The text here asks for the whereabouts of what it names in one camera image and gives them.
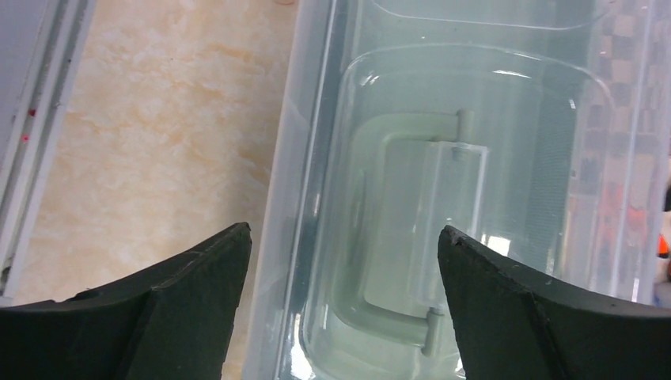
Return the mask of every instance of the marble countertop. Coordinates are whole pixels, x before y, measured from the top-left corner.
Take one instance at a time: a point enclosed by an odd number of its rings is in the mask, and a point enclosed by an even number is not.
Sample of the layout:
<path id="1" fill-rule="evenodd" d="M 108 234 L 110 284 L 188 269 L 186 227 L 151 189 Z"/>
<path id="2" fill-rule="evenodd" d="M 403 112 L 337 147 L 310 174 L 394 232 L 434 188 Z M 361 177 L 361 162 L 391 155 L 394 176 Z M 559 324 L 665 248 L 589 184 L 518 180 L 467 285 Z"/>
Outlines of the marble countertop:
<path id="1" fill-rule="evenodd" d="M 69 298 L 234 222 L 260 241 L 292 3 L 98 0 L 17 303 Z M 227 380 L 245 358 L 257 254 Z"/>

